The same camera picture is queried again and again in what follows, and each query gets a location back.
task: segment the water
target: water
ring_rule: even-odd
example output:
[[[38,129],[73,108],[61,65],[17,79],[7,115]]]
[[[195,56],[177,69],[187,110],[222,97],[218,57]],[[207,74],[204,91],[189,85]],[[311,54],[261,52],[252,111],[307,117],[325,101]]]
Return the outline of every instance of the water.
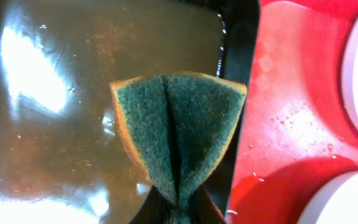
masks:
[[[221,19],[172,0],[12,2],[0,25],[0,223],[127,223],[151,183],[122,148],[109,82],[216,74]]]

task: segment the red tablecloth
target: red tablecloth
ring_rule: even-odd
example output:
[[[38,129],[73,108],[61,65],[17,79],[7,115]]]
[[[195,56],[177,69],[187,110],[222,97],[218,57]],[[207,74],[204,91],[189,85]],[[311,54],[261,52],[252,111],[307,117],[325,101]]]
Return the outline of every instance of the red tablecloth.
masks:
[[[296,223],[328,180],[358,170],[343,52],[358,0],[262,1],[230,223]]]

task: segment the brown liquid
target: brown liquid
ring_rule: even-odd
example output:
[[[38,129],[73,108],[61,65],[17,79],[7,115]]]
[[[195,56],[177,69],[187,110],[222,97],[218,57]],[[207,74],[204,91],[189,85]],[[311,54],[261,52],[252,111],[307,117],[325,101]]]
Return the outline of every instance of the brown liquid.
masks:
[[[122,148],[109,82],[214,75],[220,18],[176,0],[26,0],[3,13],[0,222],[127,223],[151,183]]]

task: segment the red surface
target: red surface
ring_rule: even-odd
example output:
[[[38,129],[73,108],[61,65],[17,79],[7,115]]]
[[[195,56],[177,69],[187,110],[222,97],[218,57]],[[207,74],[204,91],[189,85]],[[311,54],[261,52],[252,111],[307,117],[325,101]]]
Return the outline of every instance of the red surface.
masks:
[[[339,90],[358,1],[269,2],[262,1],[229,224],[296,223],[327,181],[358,170],[358,132]]]

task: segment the sponge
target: sponge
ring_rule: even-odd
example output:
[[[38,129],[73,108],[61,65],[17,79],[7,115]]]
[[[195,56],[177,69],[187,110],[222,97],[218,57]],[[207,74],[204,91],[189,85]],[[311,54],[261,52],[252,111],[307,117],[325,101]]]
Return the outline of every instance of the sponge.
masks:
[[[113,82],[111,89],[128,155],[171,203],[171,222],[191,223],[190,196],[223,158],[246,86],[174,72]]]

